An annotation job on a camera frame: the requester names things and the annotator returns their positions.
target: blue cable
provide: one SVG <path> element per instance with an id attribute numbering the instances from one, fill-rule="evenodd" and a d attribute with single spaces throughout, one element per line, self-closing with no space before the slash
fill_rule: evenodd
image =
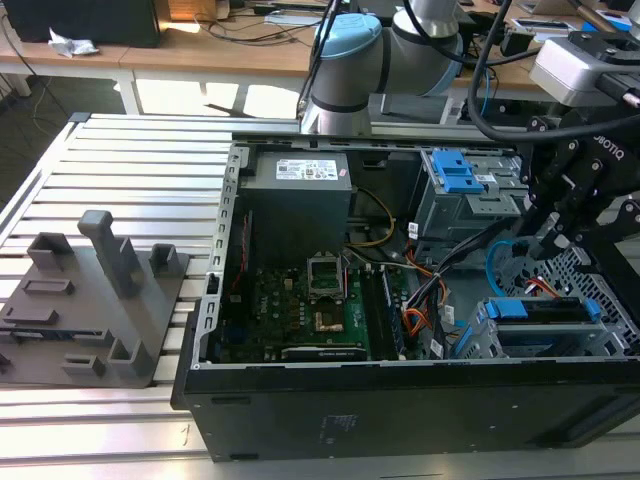
<path id="1" fill-rule="evenodd" d="M 489 285 L 491 286 L 491 289 L 493 290 L 493 292 L 499 297 L 506 297 L 507 294 L 504 293 L 502 289 L 498 286 L 498 282 L 496 282 L 496 276 L 493 274 L 493 257 L 496 256 L 496 251 L 498 250 L 498 247 L 502 245 L 513 246 L 515 244 L 511 240 L 500 240 L 499 242 L 496 242 L 493 245 L 491 245 L 491 248 L 487 252 L 487 263 L 485 266 L 485 271 L 487 272 L 487 281 L 489 282 Z"/>
<path id="2" fill-rule="evenodd" d="M 484 103 L 482 104 L 482 110 L 480 111 L 480 115 L 484 117 L 484 112 L 487 111 L 487 106 L 489 105 L 489 97 L 491 95 L 491 77 L 489 77 L 489 69 L 484 69 L 484 78 L 485 83 L 487 84 L 486 91 L 484 93 Z"/>

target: floor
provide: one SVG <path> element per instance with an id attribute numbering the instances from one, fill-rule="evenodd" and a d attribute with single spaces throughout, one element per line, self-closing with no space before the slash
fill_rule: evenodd
<path id="1" fill-rule="evenodd" d="M 110 80 L 43 78 L 69 114 L 124 113 L 118 87 Z M 40 82 L 30 79 L 32 94 L 19 98 L 0 82 L 0 208 L 27 177 L 68 118 Z M 213 103 L 256 117 L 292 118 L 297 93 L 260 85 L 207 84 L 206 98 L 195 82 L 139 81 L 146 113 L 226 116 L 204 106 Z M 394 96 L 393 109 L 402 114 L 380 115 L 380 95 L 372 95 L 373 121 L 437 123 L 444 98 Z"/>

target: metal slotted surface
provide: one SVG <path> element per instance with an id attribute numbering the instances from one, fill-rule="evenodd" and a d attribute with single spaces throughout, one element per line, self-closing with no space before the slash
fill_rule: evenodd
<path id="1" fill-rule="evenodd" d="M 377 128 L 423 137 L 444 132 Z M 231 132 L 248 130 L 290 133 L 295 125 L 94 115 L 65 128 L 0 215 L 0 303 L 29 268 L 26 248 L 39 231 L 62 231 L 71 243 L 88 244 L 76 229 L 86 208 L 111 210 L 114 231 L 137 248 L 171 242 L 191 256 L 150 388 L 0 385 L 1 479 L 640 478 L 638 419 L 579 450 L 214 465 L 190 414 L 171 410 L 169 398 L 187 313 L 208 265 Z"/>

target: green circuit board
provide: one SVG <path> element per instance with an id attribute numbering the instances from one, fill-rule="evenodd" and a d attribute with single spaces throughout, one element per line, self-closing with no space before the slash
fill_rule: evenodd
<path id="1" fill-rule="evenodd" d="M 393 300 L 399 306 L 407 294 L 406 279 L 401 271 L 389 273 Z M 293 346 L 356 347 L 369 352 L 358 270 L 348 269 L 346 279 L 346 298 L 339 300 L 342 303 L 338 306 L 343 314 L 340 331 L 318 331 L 317 306 L 309 300 L 306 267 L 258 271 L 249 319 L 242 329 L 243 341 L 225 345 L 223 361 L 277 361 L 280 350 Z M 313 288 L 335 284 L 335 274 L 314 275 Z"/>

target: desk leg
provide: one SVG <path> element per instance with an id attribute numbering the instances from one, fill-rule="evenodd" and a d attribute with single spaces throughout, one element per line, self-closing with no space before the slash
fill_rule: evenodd
<path id="1" fill-rule="evenodd" d="M 392 97 L 390 94 L 385 93 L 382 95 L 382 105 L 380 106 L 380 113 L 382 115 L 388 115 L 391 113 L 391 101 Z"/>
<path id="2" fill-rule="evenodd" d="M 18 75 L 16 73 L 8 73 L 7 80 L 11 86 L 18 92 L 21 97 L 28 97 L 31 95 L 31 89 L 27 83 L 26 75 Z"/>
<path id="3" fill-rule="evenodd" d="M 120 85 L 120 96 L 127 115 L 140 115 L 143 110 L 135 78 L 119 78 L 117 81 Z"/>
<path id="4" fill-rule="evenodd" d="M 440 117 L 440 125 L 457 125 L 460 118 L 462 106 L 467 98 L 463 91 L 450 91 L 447 97 L 447 103 L 444 105 L 442 116 Z"/>

